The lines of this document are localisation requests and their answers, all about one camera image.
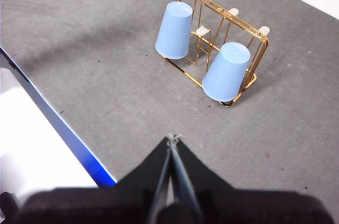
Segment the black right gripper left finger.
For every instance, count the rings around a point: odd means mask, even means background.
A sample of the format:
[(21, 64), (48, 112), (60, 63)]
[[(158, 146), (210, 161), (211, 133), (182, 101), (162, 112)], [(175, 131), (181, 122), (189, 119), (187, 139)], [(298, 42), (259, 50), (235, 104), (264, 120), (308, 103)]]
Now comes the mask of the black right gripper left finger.
[(153, 223), (166, 204), (160, 188), (168, 137), (114, 186), (58, 188), (28, 198), (14, 223)]

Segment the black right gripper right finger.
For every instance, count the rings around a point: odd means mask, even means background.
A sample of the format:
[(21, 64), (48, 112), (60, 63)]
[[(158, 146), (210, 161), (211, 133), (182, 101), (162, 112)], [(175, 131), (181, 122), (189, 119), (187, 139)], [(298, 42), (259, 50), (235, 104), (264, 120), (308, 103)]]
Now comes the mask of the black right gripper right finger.
[(237, 189), (209, 169), (179, 136), (171, 138), (175, 167), (204, 223), (333, 223), (317, 198), (294, 191)]

